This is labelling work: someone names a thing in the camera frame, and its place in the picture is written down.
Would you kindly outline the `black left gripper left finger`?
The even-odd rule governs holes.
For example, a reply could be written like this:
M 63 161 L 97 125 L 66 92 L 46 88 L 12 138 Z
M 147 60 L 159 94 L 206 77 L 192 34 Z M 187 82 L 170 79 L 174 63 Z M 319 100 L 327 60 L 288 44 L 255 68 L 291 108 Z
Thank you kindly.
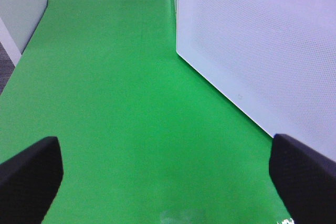
M 64 176 L 57 137 L 44 137 L 1 163 L 1 223 L 42 223 Z

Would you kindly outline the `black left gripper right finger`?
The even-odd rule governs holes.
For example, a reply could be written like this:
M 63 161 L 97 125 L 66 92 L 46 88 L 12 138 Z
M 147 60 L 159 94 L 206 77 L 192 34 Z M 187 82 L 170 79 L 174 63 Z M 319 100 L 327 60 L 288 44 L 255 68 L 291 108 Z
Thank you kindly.
M 295 223 L 335 223 L 333 160 L 287 134 L 276 134 L 268 170 Z

